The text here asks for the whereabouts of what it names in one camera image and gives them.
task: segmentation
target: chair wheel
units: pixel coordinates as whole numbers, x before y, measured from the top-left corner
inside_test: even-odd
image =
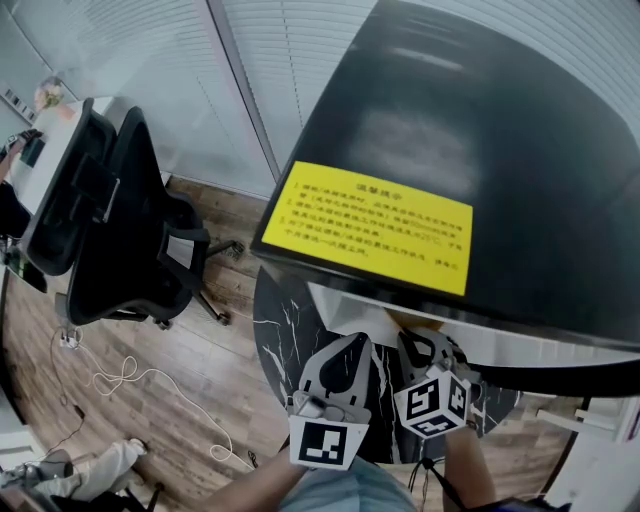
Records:
[[[218,323],[220,325],[229,325],[231,323],[231,318],[228,313],[220,313],[218,315]]]
[[[156,324],[158,327],[160,327],[161,331],[166,331],[168,329],[171,329],[171,326],[173,325],[171,320],[157,320],[157,319],[154,319],[153,323]]]

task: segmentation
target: wooden floor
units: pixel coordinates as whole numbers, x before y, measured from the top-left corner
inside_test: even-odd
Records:
[[[170,187],[192,196],[213,237],[233,238],[249,246],[264,202],[177,179]],[[230,327],[210,321],[194,304],[168,331],[150,322],[100,321],[85,327],[82,343],[110,373],[120,374],[123,359],[132,355],[140,371],[155,367],[172,375],[184,393],[230,433],[238,455],[246,460],[247,450],[252,450],[260,462],[276,453],[287,437],[287,421],[266,383],[253,341],[253,290],[259,266],[250,254],[237,263],[229,256],[216,256],[207,265],[207,286],[222,308],[232,312]],[[66,291],[67,280],[66,276],[52,279],[49,293],[43,295],[11,278],[7,292],[3,336],[12,380],[21,412],[46,447],[79,424],[72,407],[60,403],[49,357],[50,339],[60,325],[53,297],[56,291]],[[150,453],[136,467],[149,484],[165,484],[161,503],[168,510],[200,510],[201,499],[245,471],[238,462],[220,463],[209,456],[209,447],[225,444],[225,438],[178,397],[165,377],[148,374],[102,397],[86,386],[95,367],[81,351],[55,344],[53,354],[69,402],[86,413],[80,432],[63,445],[73,456],[99,453],[114,440],[139,437],[148,443]],[[507,420],[482,440],[500,496],[539,492],[568,435],[535,421],[535,411],[543,404],[572,411],[576,403],[525,396]],[[390,469],[406,482],[412,468]],[[416,497],[421,495],[422,482],[421,477]],[[431,478],[429,510],[441,509],[440,492]]]

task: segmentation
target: marble table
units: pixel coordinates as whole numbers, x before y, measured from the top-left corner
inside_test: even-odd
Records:
[[[261,268],[253,306],[254,335],[260,363],[271,389],[284,405],[298,389],[307,360],[341,337],[325,329],[306,283],[300,278]],[[355,371],[356,358],[347,354],[345,377]],[[366,407],[371,411],[369,431],[358,454],[384,464],[417,462],[444,456],[444,437],[428,442],[400,424],[393,394],[403,386],[397,350],[374,345],[371,354]],[[490,432],[515,407],[520,393],[483,384],[472,405],[479,434]]]

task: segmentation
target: white sneaker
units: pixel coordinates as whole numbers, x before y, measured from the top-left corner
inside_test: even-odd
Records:
[[[147,453],[147,445],[145,445],[140,439],[129,439],[129,445],[135,450],[138,455],[145,455]]]

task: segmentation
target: chair backrest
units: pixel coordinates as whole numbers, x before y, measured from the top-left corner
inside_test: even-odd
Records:
[[[92,224],[82,241],[69,285],[69,319],[83,325],[123,308],[172,318],[191,295],[157,261],[165,218],[175,199],[164,188],[137,107],[123,122],[108,168],[120,185],[109,221]]]
[[[135,504],[128,506],[129,498],[112,492],[104,492],[93,501],[80,501],[60,496],[51,496],[51,499],[62,512],[122,512],[123,510],[140,512],[141,509],[144,510],[139,503],[137,506]]]
[[[71,268],[100,203],[96,199],[104,199],[87,195],[84,186],[110,197],[108,176],[101,171],[115,134],[111,123],[93,110],[93,99],[85,100],[71,140],[23,235],[25,253],[45,274],[62,275]],[[87,175],[90,182],[82,182]]]

